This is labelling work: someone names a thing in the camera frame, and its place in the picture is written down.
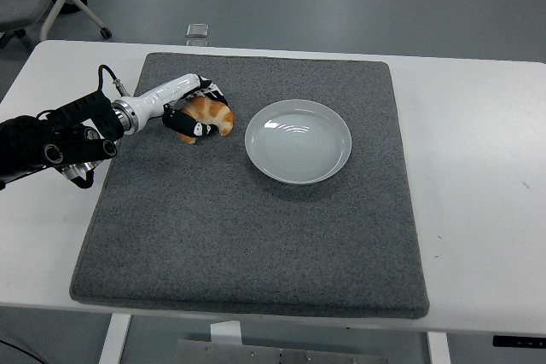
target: cable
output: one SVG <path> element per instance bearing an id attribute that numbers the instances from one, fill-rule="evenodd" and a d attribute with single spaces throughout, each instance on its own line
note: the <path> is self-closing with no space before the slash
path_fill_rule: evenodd
<path id="1" fill-rule="evenodd" d="M 101 64 L 99 66 L 99 86 L 96 88 L 97 91 L 102 91 L 102 85 L 104 83 L 104 79 L 102 78 L 102 70 L 106 70 L 112 77 L 113 81 L 118 79 L 110 67 L 108 67 L 106 64 Z"/>
<path id="2" fill-rule="evenodd" d="M 10 343 L 8 343 L 8 342 L 6 342 L 6 341 L 3 341 L 2 339 L 0 339 L 0 343 L 6 344 L 8 347 L 11 347 L 12 349 L 16 349 L 16 350 L 20 351 L 21 353 L 26 354 L 26 355 L 28 355 L 29 357 L 32 357 L 32 358 L 33 358 L 34 360 L 36 360 L 37 362 L 41 362 L 42 364 L 47 364 L 45 361 L 40 360 L 39 358 L 37 358 L 34 354 L 29 353 L 28 351 L 24 351 L 23 349 L 20 349 L 20 348 L 17 347 L 16 345 L 10 344 Z"/>
<path id="3" fill-rule="evenodd" d="M 36 116 L 37 119 L 40 119 L 44 114 L 52 113 L 54 110 L 43 110 L 40 114 Z"/>
<path id="4" fill-rule="evenodd" d="M 102 70 L 106 70 L 108 72 L 108 74 L 110 74 L 110 77 L 112 77 L 112 80 L 113 80 L 113 85 L 115 85 L 116 90 L 119 92 L 119 94 L 122 97 L 129 95 L 129 93 L 127 93 L 127 91 L 125 90 L 124 85 L 121 83 L 121 81 L 119 81 L 119 78 L 116 77 L 116 75 L 113 73 L 112 69 L 110 67 L 108 67 L 106 64 L 101 64 L 99 66 L 99 85 L 96 88 L 97 91 L 102 92 L 102 85 L 104 83 L 104 79 L 102 78 Z"/>

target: table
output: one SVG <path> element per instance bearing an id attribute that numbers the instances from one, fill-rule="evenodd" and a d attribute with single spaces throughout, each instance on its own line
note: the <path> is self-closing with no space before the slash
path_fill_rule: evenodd
<path id="1" fill-rule="evenodd" d="M 0 121 L 35 115 L 90 93 L 100 64 L 108 64 L 132 92 L 146 55 L 158 51 L 384 61 L 391 68 L 429 313 L 415 321 L 269 320 L 546 336 L 544 64 L 47 41 L 33 51 L 0 104 Z M 108 82 L 105 93 L 117 96 Z M 106 171 L 107 164 L 98 167 L 89 190 L 46 170 L 0 192 L 0 304 L 203 316 L 90 306 L 69 297 Z"/>

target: black cable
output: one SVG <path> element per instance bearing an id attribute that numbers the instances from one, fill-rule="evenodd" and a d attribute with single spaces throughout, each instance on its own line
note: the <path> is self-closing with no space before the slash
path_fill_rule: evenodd
<path id="1" fill-rule="evenodd" d="M 43 110 L 40 114 L 38 114 L 36 116 L 37 119 L 40 119 L 40 117 L 42 117 L 44 114 L 47 114 L 47 113 L 52 113 L 54 112 L 54 110 Z"/>
<path id="2" fill-rule="evenodd" d="M 102 85 L 104 84 L 104 79 L 102 78 L 102 70 L 106 70 L 108 74 L 110 74 L 110 77 L 112 77 L 112 80 L 115 81 L 118 79 L 110 67 L 108 67 L 106 64 L 101 64 L 99 66 L 99 86 L 96 88 L 97 91 L 102 91 Z"/>
<path id="3" fill-rule="evenodd" d="M 16 350 L 20 351 L 21 353 L 26 354 L 26 355 L 28 355 L 29 357 L 32 357 L 32 358 L 33 358 L 34 360 L 36 360 L 37 362 L 41 362 L 42 364 L 47 364 L 45 361 L 40 360 L 39 358 L 37 358 L 34 354 L 29 353 L 28 351 L 24 351 L 23 349 L 20 349 L 20 348 L 17 347 L 16 345 L 10 344 L 10 343 L 8 343 L 8 342 L 6 342 L 6 341 L 3 341 L 2 339 L 0 339 L 0 343 L 6 344 L 8 347 L 11 347 L 12 349 L 16 349 Z"/>

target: metal bracket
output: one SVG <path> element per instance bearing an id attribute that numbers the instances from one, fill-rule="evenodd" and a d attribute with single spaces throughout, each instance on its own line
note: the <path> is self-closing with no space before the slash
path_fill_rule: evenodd
<path id="1" fill-rule="evenodd" d="M 178 340 L 175 364 L 387 364 L 371 355 Z"/>

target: chair wheel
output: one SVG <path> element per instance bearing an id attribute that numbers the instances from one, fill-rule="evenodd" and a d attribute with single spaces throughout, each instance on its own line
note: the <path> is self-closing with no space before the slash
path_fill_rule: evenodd
<path id="1" fill-rule="evenodd" d="M 108 40 L 112 37 L 112 32 L 110 32 L 110 29 L 108 29 L 107 27 L 103 27 L 101 29 L 101 35 Z"/>

